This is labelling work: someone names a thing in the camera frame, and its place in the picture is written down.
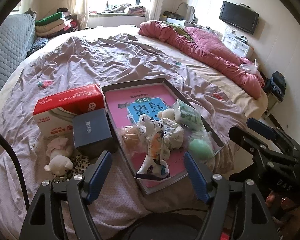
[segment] black television screen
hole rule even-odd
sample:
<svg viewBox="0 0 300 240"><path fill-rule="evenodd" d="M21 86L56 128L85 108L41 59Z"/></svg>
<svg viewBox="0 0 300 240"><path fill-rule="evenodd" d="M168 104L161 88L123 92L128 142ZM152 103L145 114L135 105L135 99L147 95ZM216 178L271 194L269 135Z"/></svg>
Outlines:
<svg viewBox="0 0 300 240"><path fill-rule="evenodd" d="M223 1L219 19L253 34L258 24L259 14L245 6Z"/></svg>

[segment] red and white box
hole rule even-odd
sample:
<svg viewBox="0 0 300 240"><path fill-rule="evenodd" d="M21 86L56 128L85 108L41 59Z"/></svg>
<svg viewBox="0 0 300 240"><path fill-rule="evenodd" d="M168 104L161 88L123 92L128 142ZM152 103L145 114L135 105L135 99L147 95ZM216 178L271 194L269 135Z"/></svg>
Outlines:
<svg viewBox="0 0 300 240"><path fill-rule="evenodd" d="M47 138L72 132L72 118L104 108L98 84L70 89L38 100L33 118Z"/></svg>

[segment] black hose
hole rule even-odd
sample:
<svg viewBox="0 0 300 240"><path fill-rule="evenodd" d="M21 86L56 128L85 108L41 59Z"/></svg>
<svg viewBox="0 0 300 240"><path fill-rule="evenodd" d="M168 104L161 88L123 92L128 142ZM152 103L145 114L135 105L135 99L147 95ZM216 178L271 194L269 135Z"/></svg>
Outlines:
<svg viewBox="0 0 300 240"><path fill-rule="evenodd" d="M12 162L13 162L16 170L17 170L17 175L19 177L19 181L20 181L20 185L21 185L21 190L22 190L22 194L23 194L23 199L25 200L26 210L28 211L29 205L30 205L29 204L29 198L28 198L26 183L25 183L25 179L23 177L23 173L22 173L22 169L21 169L19 160L18 160L15 152L11 148L10 144L7 142L7 140L5 138L3 138L3 136L1 134L0 134L0 145L9 154L9 156L10 156L10 158L11 158L11 160L12 160Z"/></svg>

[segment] pink comforter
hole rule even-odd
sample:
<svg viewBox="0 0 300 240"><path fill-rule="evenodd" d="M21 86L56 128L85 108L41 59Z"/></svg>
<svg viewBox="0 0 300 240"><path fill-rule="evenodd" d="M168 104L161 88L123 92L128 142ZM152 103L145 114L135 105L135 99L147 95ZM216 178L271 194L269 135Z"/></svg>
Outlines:
<svg viewBox="0 0 300 240"><path fill-rule="evenodd" d="M245 58L234 55L221 41L212 34L195 28L186 28L195 43L179 35L171 26L151 20L140 24L139 34L167 42L188 56L207 64L231 79L254 99L261 95L263 80L254 74L239 68L242 63L249 63Z"/></svg>

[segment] metal screw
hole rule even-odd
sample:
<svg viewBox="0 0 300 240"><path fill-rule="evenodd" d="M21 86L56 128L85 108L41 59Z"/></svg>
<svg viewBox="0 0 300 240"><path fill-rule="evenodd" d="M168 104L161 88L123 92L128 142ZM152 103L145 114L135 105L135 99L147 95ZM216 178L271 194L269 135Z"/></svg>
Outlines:
<svg viewBox="0 0 300 240"><path fill-rule="evenodd" d="M221 180L222 176L220 174L213 174L213 178L216 180Z"/></svg>
<svg viewBox="0 0 300 240"><path fill-rule="evenodd" d="M83 178L83 176L81 174L77 174L73 178L74 178L74 180L81 180Z"/></svg>
<svg viewBox="0 0 300 240"><path fill-rule="evenodd" d="M45 179L45 180L41 183L41 185L42 185L42 186L47 186L47 185L49 185L49 183L50 183L50 181L47 180L47 179Z"/></svg>
<svg viewBox="0 0 300 240"><path fill-rule="evenodd" d="M254 181L252 179L247 179L246 183L249 185L249 186L253 186L254 185Z"/></svg>

